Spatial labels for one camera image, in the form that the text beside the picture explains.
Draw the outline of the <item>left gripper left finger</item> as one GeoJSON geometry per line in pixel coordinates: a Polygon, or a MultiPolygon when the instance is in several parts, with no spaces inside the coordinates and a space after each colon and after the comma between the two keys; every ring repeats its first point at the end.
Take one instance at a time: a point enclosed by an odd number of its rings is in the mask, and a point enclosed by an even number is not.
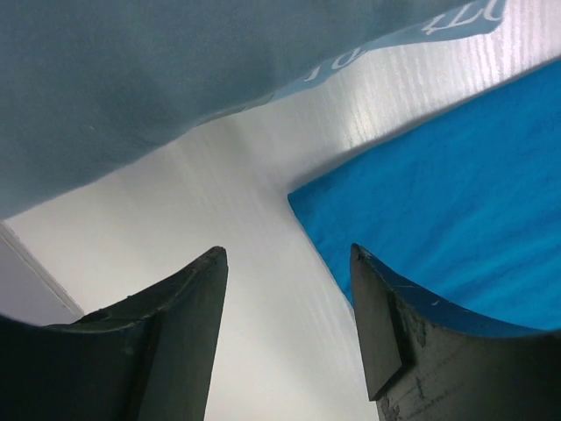
{"type": "Polygon", "coordinates": [[[214,246],[72,324],[2,318],[2,419],[203,419],[227,279],[214,246]]]}

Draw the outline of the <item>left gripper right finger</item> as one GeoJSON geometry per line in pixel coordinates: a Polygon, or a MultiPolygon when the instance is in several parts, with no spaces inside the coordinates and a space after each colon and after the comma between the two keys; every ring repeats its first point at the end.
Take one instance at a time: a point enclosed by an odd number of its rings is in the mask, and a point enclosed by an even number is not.
{"type": "Polygon", "coordinates": [[[351,249],[367,395],[382,420],[557,420],[560,334],[467,310],[351,249]]]}

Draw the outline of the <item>bright blue t shirt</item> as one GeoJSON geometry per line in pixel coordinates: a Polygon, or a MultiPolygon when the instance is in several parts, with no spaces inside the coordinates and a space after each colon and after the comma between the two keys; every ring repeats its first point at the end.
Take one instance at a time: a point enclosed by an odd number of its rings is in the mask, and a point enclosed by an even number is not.
{"type": "Polygon", "coordinates": [[[490,90],[288,196],[338,287],[358,244],[515,325],[560,326],[560,64],[490,90]]]}

